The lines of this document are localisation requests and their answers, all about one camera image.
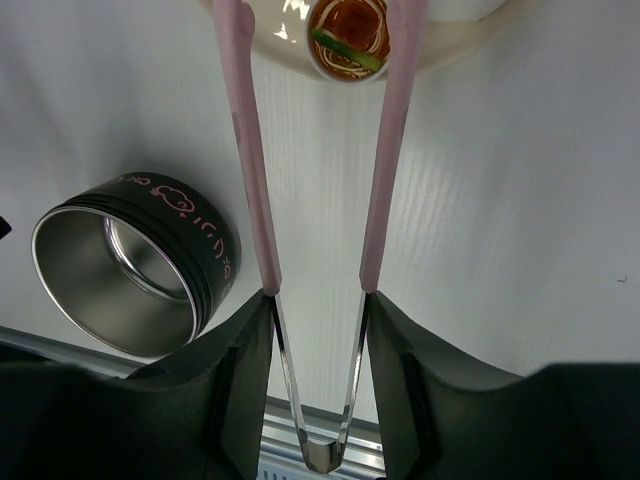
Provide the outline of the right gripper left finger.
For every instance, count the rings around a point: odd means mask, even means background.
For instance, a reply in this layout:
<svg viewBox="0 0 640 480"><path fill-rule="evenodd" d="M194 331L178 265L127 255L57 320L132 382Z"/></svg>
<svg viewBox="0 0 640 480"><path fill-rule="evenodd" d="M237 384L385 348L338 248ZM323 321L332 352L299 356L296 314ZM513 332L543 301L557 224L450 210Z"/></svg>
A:
<svg viewBox="0 0 640 480"><path fill-rule="evenodd" d="M267 299L127 378L1 349L5 479L253 479L272 354Z"/></svg>

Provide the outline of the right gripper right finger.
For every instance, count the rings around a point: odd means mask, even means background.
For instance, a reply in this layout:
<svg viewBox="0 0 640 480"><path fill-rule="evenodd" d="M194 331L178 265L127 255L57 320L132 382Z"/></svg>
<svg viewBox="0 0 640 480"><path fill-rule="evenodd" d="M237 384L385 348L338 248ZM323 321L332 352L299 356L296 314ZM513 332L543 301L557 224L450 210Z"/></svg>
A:
<svg viewBox="0 0 640 480"><path fill-rule="evenodd" d="M639 367L556 363L518 376L367 303L390 479L635 479Z"/></svg>

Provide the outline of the round steel lunch box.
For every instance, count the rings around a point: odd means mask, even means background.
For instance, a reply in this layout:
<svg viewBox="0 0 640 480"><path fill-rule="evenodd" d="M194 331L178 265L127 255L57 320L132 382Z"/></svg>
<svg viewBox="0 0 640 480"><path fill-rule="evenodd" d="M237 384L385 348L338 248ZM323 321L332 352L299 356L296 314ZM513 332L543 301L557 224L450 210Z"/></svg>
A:
<svg viewBox="0 0 640 480"><path fill-rule="evenodd" d="M142 358L201 334L241 263L235 226L193 187L153 172L120 175L52 208L34 228L31 253L67 319Z"/></svg>

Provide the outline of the cream round plate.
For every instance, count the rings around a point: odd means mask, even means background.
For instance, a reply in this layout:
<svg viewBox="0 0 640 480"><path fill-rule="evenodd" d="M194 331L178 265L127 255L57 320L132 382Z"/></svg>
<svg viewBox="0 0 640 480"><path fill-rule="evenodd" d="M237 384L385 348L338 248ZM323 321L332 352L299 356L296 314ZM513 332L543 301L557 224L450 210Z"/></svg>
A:
<svg viewBox="0 0 640 480"><path fill-rule="evenodd" d="M252 50L309 77L349 85L387 74L398 8L412 24L402 50L417 70L439 67L497 38L530 1L249 1Z"/></svg>

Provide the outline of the pink steel tongs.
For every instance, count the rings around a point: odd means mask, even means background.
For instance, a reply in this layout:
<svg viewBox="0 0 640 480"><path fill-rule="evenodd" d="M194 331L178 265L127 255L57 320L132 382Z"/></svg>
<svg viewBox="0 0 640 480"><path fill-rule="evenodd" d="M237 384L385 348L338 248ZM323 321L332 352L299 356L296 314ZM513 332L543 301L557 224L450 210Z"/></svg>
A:
<svg viewBox="0 0 640 480"><path fill-rule="evenodd" d="M214 1L211 4L225 86L229 99L236 143L245 186L251 231L262 291L267 298L275 327L284 384L296 429L302 458L317 474L329 474L342 464L356 404L362 355L368 321L367 307L377 289L387 237L391 200L400 151L414 84L422 29L427 4L424 1L394 1L384 22L390 38L391 54L385 64L386 86L381 101L377 141L370 148L375 162L363 230L359 272L351 280L331 280L319 273L322 267L335 267L342 254L342 238L333 231L311 236L312 224L333 213L324 206L326 194L315 194L309 201L290 204L306 219L276 218L271 207L269 173L265 163L258 102L252 73L252 43L255 15L245 1ZM294 357L285 321L281 297L305 287L316 293L311 305L330 299L332 290L344 286L360 293L359 310L354 323L355 337L344 406L336 437L325 443L314 441L308 433L300 401Z"/></svg>

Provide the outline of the small noodle soup cup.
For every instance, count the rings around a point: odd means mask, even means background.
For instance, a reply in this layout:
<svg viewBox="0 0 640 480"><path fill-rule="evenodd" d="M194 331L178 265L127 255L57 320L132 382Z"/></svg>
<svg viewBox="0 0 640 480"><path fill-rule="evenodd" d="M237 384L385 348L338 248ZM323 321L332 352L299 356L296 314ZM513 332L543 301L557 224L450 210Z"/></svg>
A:
<svg viewBox="0 0 640 480"><path fill-rule="evenodd" d="M332 81L372 82L386 72L390 55L388 3L379 0L317 1L306 20L312 65Z"/></svg>

